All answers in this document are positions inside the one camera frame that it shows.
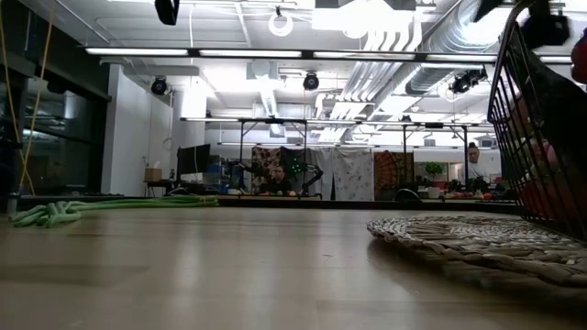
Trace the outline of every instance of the cable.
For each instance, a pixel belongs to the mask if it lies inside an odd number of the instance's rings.
[[[45,77],[45,67],[47,66],[47,55],[49,54],[49,42],[51,40],[51,31],[53,30],[53,19],[55,18],[55,2],[56,0],[51,0],[51,10],[49,16],[49,27],[47,29],[47,41],[45,42],[45,51],[43,53],[43,62],[40,67],[40,79],[43,80]],[[39,103],[40,103],[40,92],[41,88],[37,90],[37,101],[35,102],[35,110],[33,112],[33,119],[30,123],[30,134],[32,136],[33,132],[35,131],[35,122],[37,121],[37,112],[39,111]],[[28,155],[30,154],[30,147],[32,146],[33,139],[28,139],[27,144],[27,152],[25,153],[25,161],[23,164],[22,175],[20,176],[20,184],[18,187],[22,187],[22,183],[25,180],[25,173],[27,173],[27,164],[28,164]]]
[[[8,91],[8,103],[10,104],[10,114],[12,115],[12,125],[15,130],[15,137],[17,138],[17,143],[20,143],[20,134],[18,132],[18,126],[17,126],[17,115],[15,113],[15,106],[14,106],[14,102],[12,100],[12,91],[10,90],[10,75],[8,73],[8,56],[6,54],[6,40],[5,40],[5,35],[4,35],[4,22],[2,20],[1,6],[0,6],[0,39],[2,40],[2,57],[4,59],[4,74],[6,77],[6,89]],[[18,153],[20,154],[20,161],[23,164],[23,172],[27,175],[28,185],[30,186],[30,191],[32,192],[32,194],[34,196],[35,195],[35,187],[33,187],[33,181],[30,179],[30,175],[28,174],[28,170],[24,166],[25,156],[22,153],[22,149],[19,150]]]

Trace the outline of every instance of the patterned fabric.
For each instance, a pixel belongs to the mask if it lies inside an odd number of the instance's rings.
[[[375,200],[387,200],[383,196],[397,184],[414,180],[414,154],[403,152],[375,152]]]
[[[337,201],[373,201],[373,154],[368,149],[334,149],[332,168]]]
[[[330,201],[332,194],[332,148],[313,148],[308,150],[308,163],[314,164],[324,172],[322,179],[308,188],[311,195],[322,194],[323,201]]]
[[[308,154],[307,153],[304,154],[303,149],[290,149],[290,148],[286,148],[286,147],[281,147],[280,150],[281,150],[280,163],[285,168],[286,178],[292,184],[292,190],[299,193],[300,191],[302,191],[302,185],[304,184],[304,181],[310,180],[310,178],[312,177],[312,174],[302,172],[302,173],[297,173],[296,175],[294,175],[292,173],[292,171],[290,170],[290,168],[294,164],[294,159],[297,159],[298,163],[300,163],[300,164],[303,162],[309,163]]]
[[[267,169],[268,173],[272,173],[273,169],[279,166],[282,156],[282,151],[279,148],[258,148],[251,150],[251,167],[261,166]],[[250,184],[251,191],[256,192],[257,189],[265,183],[265,179],[260,176],[254,176]]]

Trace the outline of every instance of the wall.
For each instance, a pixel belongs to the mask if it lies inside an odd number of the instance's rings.
[[[110,68],[102,172],[102,193],[142,196],[145,160],[159,162],[167,178],[172,149],[169,143],[172,109],[130,80],[120,65]]]
[[[178,148],[190,148],[205,143],[205,123],[180,120],[184,106],[190,106],[189,102],[185,102],[185,97],[184,91],[173,93],[172,154],[170,162],[172,168],[176,170]]]

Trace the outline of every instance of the wooden floor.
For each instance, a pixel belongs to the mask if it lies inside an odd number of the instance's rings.
[[[444,280],[365,229],[417,214],[126,210],[57,229],[4,220],[0,329],[585,328]]]

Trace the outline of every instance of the woven rug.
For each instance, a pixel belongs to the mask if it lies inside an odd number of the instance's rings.
[[[372,235],[445,260],[587,288],[587,246],[520,218],[465,216],[374,220]]]

